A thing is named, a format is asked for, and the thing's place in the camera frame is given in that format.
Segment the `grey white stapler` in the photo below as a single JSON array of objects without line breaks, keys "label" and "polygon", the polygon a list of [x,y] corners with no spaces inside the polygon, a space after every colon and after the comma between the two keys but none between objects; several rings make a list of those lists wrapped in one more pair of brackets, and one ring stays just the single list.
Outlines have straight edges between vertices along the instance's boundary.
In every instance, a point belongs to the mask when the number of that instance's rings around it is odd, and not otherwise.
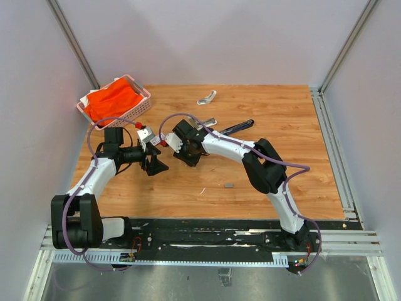
[{"label": "grey white stapler", "polygon": [[[201,129],[201,123],[196,121],[195,119],[193,119],[192,117],[188,117],[187,118],[189,123],[195,127],[196,129]],[[215,118],[211,118],[211,119],[207,119],[205,121],[202,121],[202,123],[206,126],[206,127],[212,127],[215,126],[217,124],[217,120]]]}]

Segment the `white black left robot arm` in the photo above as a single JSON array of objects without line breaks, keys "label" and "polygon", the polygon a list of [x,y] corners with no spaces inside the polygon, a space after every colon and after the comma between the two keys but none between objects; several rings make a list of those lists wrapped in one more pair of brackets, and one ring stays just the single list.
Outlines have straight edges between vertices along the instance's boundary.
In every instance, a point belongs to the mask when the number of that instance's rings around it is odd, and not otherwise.
[{"label": "white black left robot arm", "polygon": [[158,160],[160,151],[151,142],[155,137],[150,127],[138,132],[137,145],[123,146],[123,127],[107,128],[104,141],[98,145],[90,166],[73,189],[51,200],[51,227],[53,246],[56,249],[80,251],[98,248],[112,240],[120,248],[134,241],[128,217],[103,218],[97,201],[108,182],[133,163],[140,165],[148,176],[168,170]]}]

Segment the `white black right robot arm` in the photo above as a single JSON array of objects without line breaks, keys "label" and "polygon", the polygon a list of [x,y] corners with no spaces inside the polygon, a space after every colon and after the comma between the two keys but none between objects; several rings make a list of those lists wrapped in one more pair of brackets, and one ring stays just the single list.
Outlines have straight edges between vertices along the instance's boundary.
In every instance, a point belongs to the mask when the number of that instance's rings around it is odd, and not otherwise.
[{"label": "white black right robot arm", "polygon": [[196,166],[202,156],[211,154],[242,164],[251,186],[267,195],[276,210],[285,246],[292,251],[305,246],[310,229],[287,187],[290,164],[282,161],[268,140],[239,140],[208,127],[197,129],[186,120],[181,120],[173,133],[178,139],[174,157],[188,166]]}]

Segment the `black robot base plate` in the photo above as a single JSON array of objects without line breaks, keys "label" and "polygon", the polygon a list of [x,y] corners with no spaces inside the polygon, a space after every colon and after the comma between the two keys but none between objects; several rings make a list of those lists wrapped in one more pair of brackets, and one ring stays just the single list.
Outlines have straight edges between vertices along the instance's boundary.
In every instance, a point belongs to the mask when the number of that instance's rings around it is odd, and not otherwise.
[{"label": "black robot base plate", "polygon": [[145,259],[261,259],[275,252],[312,254],[322,242],[307,222],[306,244],[292,250],[275,220],[131,218],[132,242],[121,247],[108,240],[103,247],[132,250]]}]

